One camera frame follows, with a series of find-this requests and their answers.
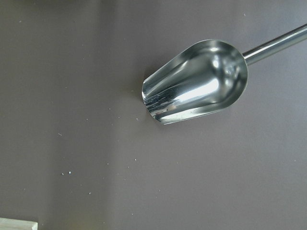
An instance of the stainless steel scoop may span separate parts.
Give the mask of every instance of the stainless steel scoop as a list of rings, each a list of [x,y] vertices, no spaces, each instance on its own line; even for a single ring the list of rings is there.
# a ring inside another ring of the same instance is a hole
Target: stainless steel scoop
[[[221,40],[198,42],[143,82],[150,114],[163,124],[218,112],[242,94],[248,67],[307,38],[307,24],[241,54]]]

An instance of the gray surface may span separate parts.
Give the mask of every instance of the gray surface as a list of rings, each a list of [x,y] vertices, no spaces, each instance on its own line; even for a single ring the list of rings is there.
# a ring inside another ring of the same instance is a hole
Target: gray surface
[[[141,100],[143,78],[195,42],[246,51],[306,12],[305,0],[1,1],[0,216],[40,230],[306,229],[306,42],[251,66],[220,113],[162,126]]]

